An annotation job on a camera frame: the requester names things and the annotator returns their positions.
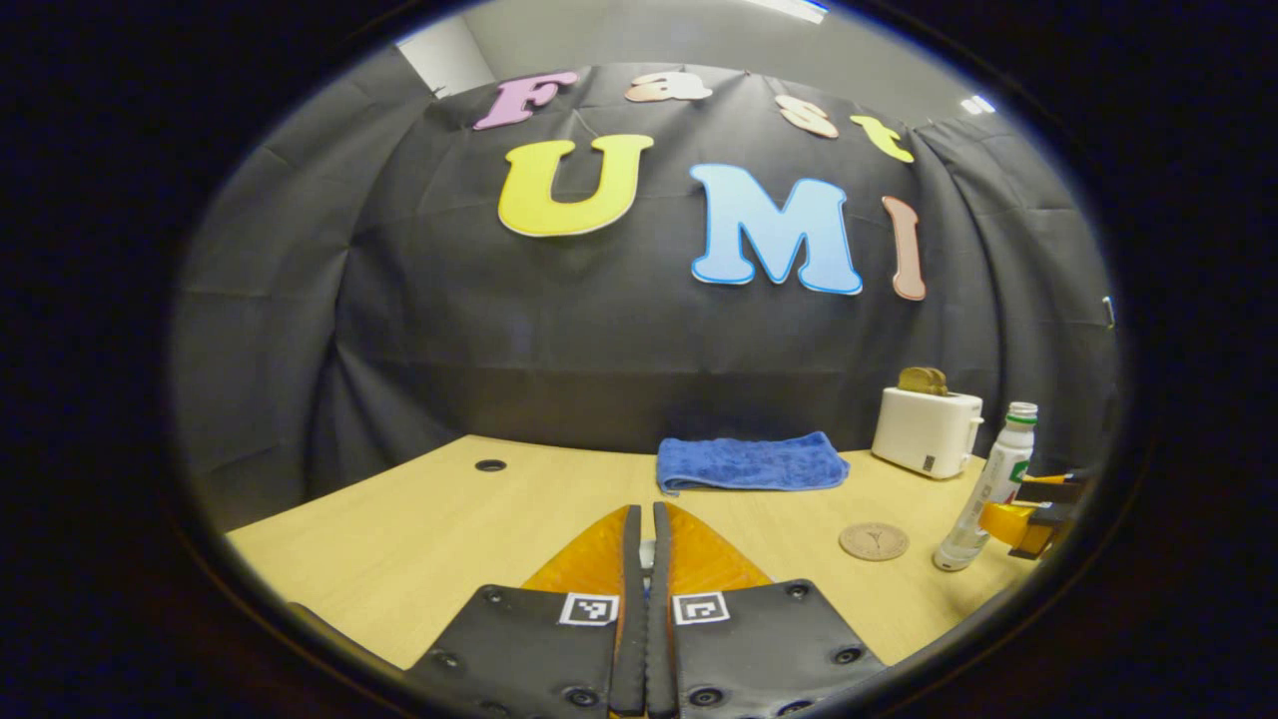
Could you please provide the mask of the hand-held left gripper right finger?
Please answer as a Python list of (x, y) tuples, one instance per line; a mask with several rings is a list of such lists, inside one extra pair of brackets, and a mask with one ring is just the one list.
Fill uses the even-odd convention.
[(886, 670), (809, 579), (773, 581), (671, 502), (654, 511), (653, 718), (783, 718)]

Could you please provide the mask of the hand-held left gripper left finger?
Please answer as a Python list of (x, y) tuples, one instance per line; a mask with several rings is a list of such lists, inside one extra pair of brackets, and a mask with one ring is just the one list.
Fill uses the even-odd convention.
[(642, 510), (585, 527), (519, 586), (484, 584), (406, 669), (473, 718), (621, 718), (645, 710)]

